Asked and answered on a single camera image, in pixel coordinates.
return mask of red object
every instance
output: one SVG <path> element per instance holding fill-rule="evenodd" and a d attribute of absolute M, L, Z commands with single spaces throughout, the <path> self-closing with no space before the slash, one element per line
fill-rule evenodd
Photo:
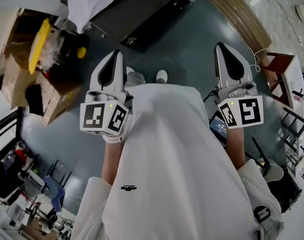
<path fill-rule="evenodd" d="M 26 154 L 23 152 L 23 150 L 17 149 L 16 151 L 14 151 L 15 154 L 22 160 L 22 162 L 25 164 L 27 162 L 27 156 Z"/>

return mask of shirt logo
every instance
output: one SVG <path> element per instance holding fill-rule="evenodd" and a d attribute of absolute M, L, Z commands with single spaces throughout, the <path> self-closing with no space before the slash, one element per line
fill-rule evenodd
<path fill-rule="evenodd" d="M 121 189 L 125 191 L 131 191 L 131 190 L 136 190 L 137 187 L 135 185 L 124 185 L 121 187 Z"/>

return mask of person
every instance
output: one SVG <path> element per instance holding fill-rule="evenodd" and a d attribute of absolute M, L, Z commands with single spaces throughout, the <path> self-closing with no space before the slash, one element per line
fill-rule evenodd
<path fill-rule="evenodd" d="M 261 205 L 281 220 L 260 170 L 246 161 L 243 129 L 227 131 L 224 149 L 200 93 L 167 80 L 162 70 L 156 84 L 127 85 L 134 99 L 123 142 L 106 143 L 71 240 L 253 239 Z"/>

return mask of forearm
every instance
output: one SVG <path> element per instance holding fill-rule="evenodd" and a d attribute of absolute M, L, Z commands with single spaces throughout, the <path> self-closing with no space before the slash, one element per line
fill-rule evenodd
<path fill-rule="evenodd" d="M 246 163 L 243 128 L 227 130 L 225 151 L 236 170 Z"/>
<path fill-rule="evenodd" d="M 113 182 L 117 176 L 122 149 L 123 142 L 105 144 L 101 178 L 111 185 L 113 185 Z"/>

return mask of sleeve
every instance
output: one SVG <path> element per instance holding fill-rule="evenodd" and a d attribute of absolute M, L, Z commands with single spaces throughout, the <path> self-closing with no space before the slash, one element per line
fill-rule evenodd
<path fill-rule="evenodd" d="M 74 222 L 71 240 L 103 239 L 102 214 L 112 186 L 98 177 L 88 179 Z"/>
<path fill-rule="evenodd" d="M 265 206 L 269 208 L 272 220 L 281 221 L 281 206 L 271 193 L 255 161 L 250 159 L 237 172 L 243 182 L 252 209 Z"/>

